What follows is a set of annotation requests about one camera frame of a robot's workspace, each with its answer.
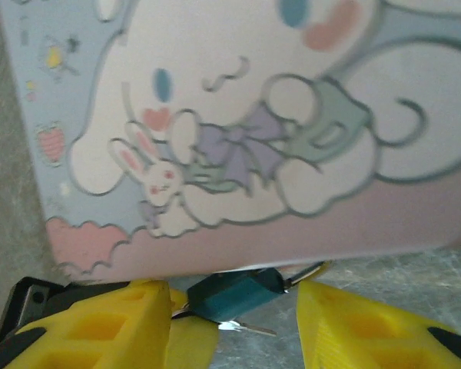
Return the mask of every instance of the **cartoon bunny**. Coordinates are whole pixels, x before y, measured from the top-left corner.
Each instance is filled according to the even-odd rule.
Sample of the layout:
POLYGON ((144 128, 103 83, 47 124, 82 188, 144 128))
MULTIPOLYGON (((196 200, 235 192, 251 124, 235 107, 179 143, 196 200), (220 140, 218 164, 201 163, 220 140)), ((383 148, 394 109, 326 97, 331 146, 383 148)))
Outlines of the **cartoon bunny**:
POLYGON ((140 210, 148 223, 148 231, 160 237, 196 229, 198 224, 187 215, 178 196, 183 184, 179 167, 161 158, 146 129, 135 122, 128 122, 126 129, 136 148, 116 138, 110 141, 109 151, 120 168, 144 189, 147 200, 140 203, 140 210), (146 165, 142 155, 150 160, 150 165, 146 165))

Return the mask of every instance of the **blue eye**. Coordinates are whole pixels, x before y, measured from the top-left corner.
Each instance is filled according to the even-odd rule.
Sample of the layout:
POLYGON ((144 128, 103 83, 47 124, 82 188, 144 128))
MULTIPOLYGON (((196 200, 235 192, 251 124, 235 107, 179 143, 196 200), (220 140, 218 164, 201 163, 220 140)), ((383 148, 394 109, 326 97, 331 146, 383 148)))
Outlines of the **blue eye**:
POLYGON ((300 27, 309 18, 309 3, 312 0, 279 0, 278 10, 286 25, 300 27))
POLYGON ((154 93, 162 102, 168 102, 172 97, 171 74, 165 69, 156 69, 152 78, 154 93))

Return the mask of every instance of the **purple bow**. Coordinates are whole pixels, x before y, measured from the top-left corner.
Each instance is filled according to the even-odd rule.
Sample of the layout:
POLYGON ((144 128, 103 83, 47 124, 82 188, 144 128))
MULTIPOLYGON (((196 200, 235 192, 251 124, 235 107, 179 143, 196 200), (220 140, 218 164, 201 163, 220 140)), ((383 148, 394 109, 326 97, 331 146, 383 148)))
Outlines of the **purple bow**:
POLYGON ((224 180, 236 181, 250 190, 250 172, 255 171, 268 181, 283 161, 280 152, 267 141, 284 139, 283 125, 268 110, 260 106, 246 125, 224 129, 202 125, 197 150, 213 166, 225 168, 224 180))

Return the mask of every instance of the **black plastic piece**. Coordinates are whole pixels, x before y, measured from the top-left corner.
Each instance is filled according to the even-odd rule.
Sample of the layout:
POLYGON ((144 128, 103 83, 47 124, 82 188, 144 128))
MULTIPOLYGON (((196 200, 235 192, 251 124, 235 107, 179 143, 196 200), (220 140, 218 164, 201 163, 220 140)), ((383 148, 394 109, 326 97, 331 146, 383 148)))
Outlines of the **black plastic piece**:
POLYGON ((25 305, 28 300, 28 292, 33 286, 39 286, 47 291, 47 296, 44 296, 45 301, 65 289, 65 287, 60 284, 43 281, 41 279, 31 277, 22 278, 14 287, 12 287, 8 295, 8 300, 0 319, 0 342, 2 342, 10 332, 17 330, 21 325, 23 325, 20 324, 21 316, 23 315, 25 305))
POLYGON ((430 327, 428 331, 438 342, 461 359, 461 336, 438 327, 430 327))
POLYGON ((93 284, 92 286, 81 286, 69 284, 64 292, 56 294, 48 299, 42 317, 49 317, 61 311, 69 309, 75 302, 93 298, 99 294, 106 294, 111 291, 119 290, 128 286, 129 282, 93 284))
POLYGON ((66 287, 41 279, 22 278, 10 291, 0 320, 0 343, 32 321, 69 309, 75 302, 128 286, 129 282, 66 287))
POLYGON ((37 327, 2 341, 0 343, 0 369, 9 365, 17 356, 34 344, 44 333, 46 333, 46 329, 37 327))

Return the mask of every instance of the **yellow clamp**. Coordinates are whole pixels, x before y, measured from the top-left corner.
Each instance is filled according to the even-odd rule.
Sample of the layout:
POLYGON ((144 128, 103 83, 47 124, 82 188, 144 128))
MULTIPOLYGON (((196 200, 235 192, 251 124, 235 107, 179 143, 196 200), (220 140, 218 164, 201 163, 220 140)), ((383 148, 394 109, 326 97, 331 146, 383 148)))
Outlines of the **yellow clamp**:
POLYGON ((306 369, 461 369, 431 321, 325 284, 299 286, 297 323, 306 369))
POLYGON ((199 317, 171 320, 186 295, 164 281, 126 288, 73 304, 23 327, 46 333, 7 369, 206 369, 217 325, 199 317))

